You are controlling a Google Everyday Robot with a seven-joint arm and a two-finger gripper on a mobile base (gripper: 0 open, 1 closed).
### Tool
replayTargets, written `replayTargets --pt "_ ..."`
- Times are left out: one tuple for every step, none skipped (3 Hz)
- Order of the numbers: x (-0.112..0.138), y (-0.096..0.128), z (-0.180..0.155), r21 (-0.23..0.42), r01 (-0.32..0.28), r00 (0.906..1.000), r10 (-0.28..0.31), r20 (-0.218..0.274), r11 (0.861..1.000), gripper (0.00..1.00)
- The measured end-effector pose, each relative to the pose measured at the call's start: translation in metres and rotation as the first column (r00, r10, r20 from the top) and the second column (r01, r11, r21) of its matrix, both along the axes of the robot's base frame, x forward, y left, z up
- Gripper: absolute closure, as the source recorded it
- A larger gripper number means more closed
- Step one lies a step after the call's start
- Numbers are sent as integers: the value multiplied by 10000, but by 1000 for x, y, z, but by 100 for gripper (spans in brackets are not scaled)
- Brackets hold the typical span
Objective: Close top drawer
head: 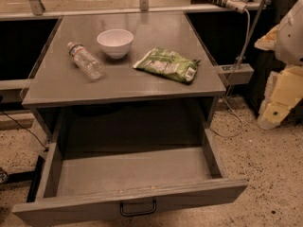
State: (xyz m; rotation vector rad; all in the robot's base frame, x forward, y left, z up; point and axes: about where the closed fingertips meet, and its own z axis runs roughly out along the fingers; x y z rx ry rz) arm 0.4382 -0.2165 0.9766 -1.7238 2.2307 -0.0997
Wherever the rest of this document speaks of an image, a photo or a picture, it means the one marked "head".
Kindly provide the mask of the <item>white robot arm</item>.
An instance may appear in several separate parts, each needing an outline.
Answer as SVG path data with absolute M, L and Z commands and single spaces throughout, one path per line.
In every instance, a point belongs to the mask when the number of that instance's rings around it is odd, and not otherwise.
M 297 0 L 280 23 L 255 42 L 255 48 L 274 51 L 286 64 L 269 77 L 259 109 L 258 125 L 270 130 L 303 99 L 303 0 Z

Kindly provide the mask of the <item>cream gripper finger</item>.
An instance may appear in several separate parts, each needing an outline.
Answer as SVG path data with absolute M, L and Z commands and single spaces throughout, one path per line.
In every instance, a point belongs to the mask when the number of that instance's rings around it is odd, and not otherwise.
M 264 36 L 257 39 L 255 42 L 255 48 L 264 51 L 274 51 L 276 45 L 276 34 L 278 26 L 274 26 L 270 31 L 268 31 Z
M 288 114 L 288 111 L 260 112 L 257 119 L 258 126 L 264 130 L 271 130 L 278 127 Z

